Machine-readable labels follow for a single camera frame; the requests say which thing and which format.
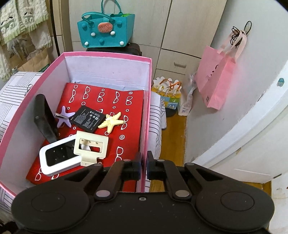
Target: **cream plastic clip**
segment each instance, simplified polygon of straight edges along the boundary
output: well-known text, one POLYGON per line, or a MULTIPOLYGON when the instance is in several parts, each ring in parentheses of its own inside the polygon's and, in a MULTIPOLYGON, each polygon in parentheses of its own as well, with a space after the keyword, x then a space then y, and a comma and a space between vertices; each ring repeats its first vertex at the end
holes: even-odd
POLYGON ((77 131, 74 154, 81 155, 81 166, 87 167, 97 163, 97 158, 104 159, 107 153, 108 137, 97 134, 77 131), (100 148, 99 152, 79 149, 79 145, 93 146, 100 148))

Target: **pink box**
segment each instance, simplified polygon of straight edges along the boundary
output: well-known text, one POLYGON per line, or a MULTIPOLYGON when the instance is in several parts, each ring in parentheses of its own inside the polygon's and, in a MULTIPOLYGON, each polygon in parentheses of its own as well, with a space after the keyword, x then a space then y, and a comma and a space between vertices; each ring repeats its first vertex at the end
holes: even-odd
POLYGON ((32 184, 25 177, 39 153, 44 137, 33 121, 35 96, 45 95, 53 113, 67 82, 116 90, 144 90, 140 152, 143 159, 137 191, 144 192, 149 132, 152 60, 107 52, 65 52, 37 80, 20 104, 0 143, 0 186, 12 196, 32 184))

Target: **towel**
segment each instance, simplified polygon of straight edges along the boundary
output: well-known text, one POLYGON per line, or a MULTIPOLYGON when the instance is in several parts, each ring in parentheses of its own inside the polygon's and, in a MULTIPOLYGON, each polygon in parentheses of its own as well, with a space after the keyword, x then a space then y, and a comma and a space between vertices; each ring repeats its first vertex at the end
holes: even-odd
POLYGON ((0 10, 1 45, 17 37, 20 33, 16 0, 8 1, 0 10))
POLYGON ((7 58, 9 58, 7 46, 0 46, 0 79, 4 82, 9 80, 12 75, 12 70, 7 58))
POLYGON ((35 46, 35 49, 41 49, 44 47, 49 48, 52 46, 52 41, 46 21, 40 23, 35 30, 29 32, 29 35, 31 37, 32 43, 35 46))
POLYGON ((45 0, 17 0, 21 32, 31 32, 48 19, 45 0))
POLYGON ((1 45, 48 19, 45 0, 10 0, 0 10, 1 45))

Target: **pink paper bag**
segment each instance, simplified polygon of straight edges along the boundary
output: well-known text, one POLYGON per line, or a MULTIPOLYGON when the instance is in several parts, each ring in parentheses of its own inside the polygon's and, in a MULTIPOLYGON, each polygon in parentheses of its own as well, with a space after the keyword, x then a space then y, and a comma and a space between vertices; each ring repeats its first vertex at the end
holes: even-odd
MULTIPOLYGON (((226 48, 227 44, 229 44, 230 39, 234 33, 231 33, 224 43, 221 45, 220 49, 214 49, 210 46, 206 46, 204 53, 202 55, 202 59, 200 61, 197 73, 195 75, 195 81, 198 87, 199 92, 202 91, 204 85, 210 79, 212 74, 215 72, 215 69, 219 65, 220 61, 226 56, 227 53, 233 48, 230 46, 230 49, 224 53, 223 50, 226 48)), ((242 32, 238 36, 237 40, 239 41, 242 38, 242 32)))
POLYGON ((229 54, 233 52, 234 46, 232 46, 227 53, 223 52, 225 48, 224 44, 218 51, 211 47, 208 50, 205 50, 207 54, 204 60, 202 58, 203 64, 202 67, 199 66, 196 74, 197 79, 195 80, 207 107, 219 110, 226 100, 236 60, 242 53, 247 41, 246 33, 244 31, 240 32, 234 45, 236 45, 240 39, 242 39, 242 41, 238 46, 235 55, 232 57, 229 54))

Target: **wooden floor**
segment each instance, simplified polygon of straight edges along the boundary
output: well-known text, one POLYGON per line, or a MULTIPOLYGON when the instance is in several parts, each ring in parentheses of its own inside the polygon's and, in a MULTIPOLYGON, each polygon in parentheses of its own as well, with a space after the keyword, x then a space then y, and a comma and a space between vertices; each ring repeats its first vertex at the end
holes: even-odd
MULTIPOLYGON (((185 154, 185 129, 186 117, 175 114, 167 118, 167 128, 162 131, 162 147, 160 159, 171 160, 177 166, 184 165, 185 154)), ((265 184, 249 183, 271 196, 271 181, 265 184)), ((162 181, 153 180, 150 185, 150 192, 163 192, 164 186, 162 181)))

